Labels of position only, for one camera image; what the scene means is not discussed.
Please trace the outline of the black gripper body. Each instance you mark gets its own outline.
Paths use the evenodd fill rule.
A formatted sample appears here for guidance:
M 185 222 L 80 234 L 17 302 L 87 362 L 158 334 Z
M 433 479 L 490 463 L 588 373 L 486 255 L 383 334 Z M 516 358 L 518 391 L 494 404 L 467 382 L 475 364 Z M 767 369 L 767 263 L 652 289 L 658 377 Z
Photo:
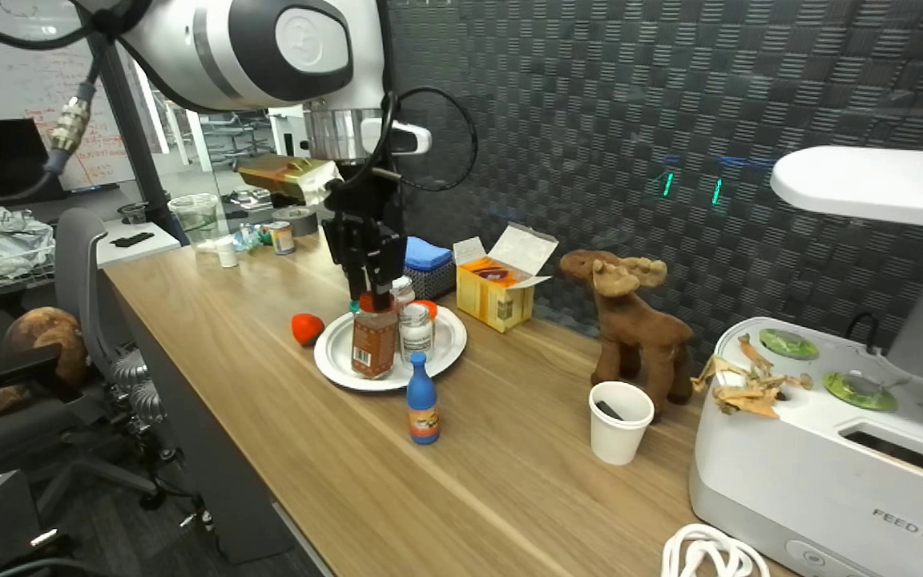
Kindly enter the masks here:
M 328 182 L 324 234 L 353 295 L 388 289 L 405 274 L 396 182 L 402 176 L 384 166 Z

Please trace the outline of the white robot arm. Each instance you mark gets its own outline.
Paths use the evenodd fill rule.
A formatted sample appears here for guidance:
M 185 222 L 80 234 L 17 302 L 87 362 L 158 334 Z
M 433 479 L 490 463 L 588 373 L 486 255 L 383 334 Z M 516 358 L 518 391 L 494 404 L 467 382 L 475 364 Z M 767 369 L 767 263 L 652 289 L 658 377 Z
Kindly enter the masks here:
M 0 45 L 58 50 L 83 42 L 90 66 L 63 105 L 51 155 L 29 185 L 0 201 L 37 197 L 63 169 L 90 122 L 96 86 L 119 91 L 115 47 L 182 110 L 305 110 L 309 147 L 342 176 L 328 182 L 331 261 L 360 302 L 402 274 L 402 232 L 388 222 L 390 182 L 375 181 L 394 129 L 384 93 L 383 0 L 66 0 L 77 27 L 58 36 L 12 36 Z

